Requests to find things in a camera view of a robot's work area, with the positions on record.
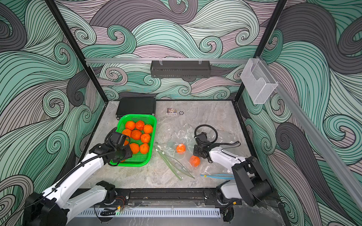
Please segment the green-zip bag of oranges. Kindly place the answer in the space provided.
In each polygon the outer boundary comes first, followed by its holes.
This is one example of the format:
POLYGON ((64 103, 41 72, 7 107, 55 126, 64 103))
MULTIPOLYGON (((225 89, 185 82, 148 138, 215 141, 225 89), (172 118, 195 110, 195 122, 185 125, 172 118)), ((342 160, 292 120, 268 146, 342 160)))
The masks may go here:
POLYGON ((155 142, 154 149, 171 172, 182 181, 184 177, 194 179, 194 169, 190 163, 194 141, 190 136, 176 137, 167 142, 155 142))

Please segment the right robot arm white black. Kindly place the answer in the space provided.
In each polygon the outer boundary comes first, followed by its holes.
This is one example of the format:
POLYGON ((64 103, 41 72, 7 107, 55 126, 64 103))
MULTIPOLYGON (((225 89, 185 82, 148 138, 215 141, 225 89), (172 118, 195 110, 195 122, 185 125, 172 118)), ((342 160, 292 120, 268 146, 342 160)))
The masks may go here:
POLYGON ((232 178, 216 189, 220 203, 242 200, 249 206, 255 206, 273 193, 274 186, 257 158, 241 157, 226 151, 227 148, 240 145, 239 141, 218 143, 218 132, 207 124, 196 127, 194 138, 194 156, 206 159, 209 163, 217 163, 232 172, 232 178))

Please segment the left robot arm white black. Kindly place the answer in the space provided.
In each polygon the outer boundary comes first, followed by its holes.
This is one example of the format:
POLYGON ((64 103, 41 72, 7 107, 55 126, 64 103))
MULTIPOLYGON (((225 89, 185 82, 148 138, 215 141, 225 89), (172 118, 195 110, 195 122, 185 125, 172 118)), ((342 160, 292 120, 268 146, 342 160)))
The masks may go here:
POLYGON ((65 226, 79 213, 97 203, 113 204, 116 189, 105 181, 76 197, 72 195, 103 166, 127 160, 133 156, 131 138, 112 129, 103 143, 96 144, 83 160, 64 177, 42 193, 27 197, 24 207, 24 226, 65 226))

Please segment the orange fruit taken out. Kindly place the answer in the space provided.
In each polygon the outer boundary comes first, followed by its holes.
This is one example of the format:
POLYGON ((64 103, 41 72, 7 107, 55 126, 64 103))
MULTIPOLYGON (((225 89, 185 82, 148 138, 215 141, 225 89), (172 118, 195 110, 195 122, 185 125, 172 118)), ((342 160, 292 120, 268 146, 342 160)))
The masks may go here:
POLYGON ((136 128, 136 124, 135 124, 134 121, 128 121, 128 122, 125 124, 125 128, 128 129, 128 130, 133 131, 133 130, 136 128))

